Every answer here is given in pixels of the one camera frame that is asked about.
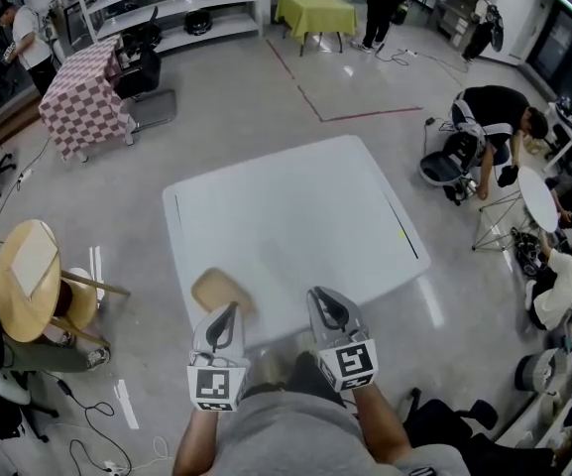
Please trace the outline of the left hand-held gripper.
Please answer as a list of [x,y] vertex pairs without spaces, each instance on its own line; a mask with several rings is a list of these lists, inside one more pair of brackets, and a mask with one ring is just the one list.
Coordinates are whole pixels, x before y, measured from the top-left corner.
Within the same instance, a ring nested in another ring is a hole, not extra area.
[[208,313],[194,330],[193,348],[198,351],[190,353],[186,368],[193,405],[203,412],[235,412],[251,366],[249,359],[237,358],[244,352],[239,303],[231,301]]

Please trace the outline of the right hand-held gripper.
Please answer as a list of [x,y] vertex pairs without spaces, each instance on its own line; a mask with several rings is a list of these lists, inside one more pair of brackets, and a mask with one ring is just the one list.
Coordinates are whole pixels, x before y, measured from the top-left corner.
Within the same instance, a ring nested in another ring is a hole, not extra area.
[[[373,384],[379,371],[378,356],[374,339],[359,329],[359,306],[321,286],[311,288],[306,301],[315,340],[319,346],[328,346],[318,351],[317,365],[330,388],[341,393]],[[333,340],[334,331],[347,333]]]

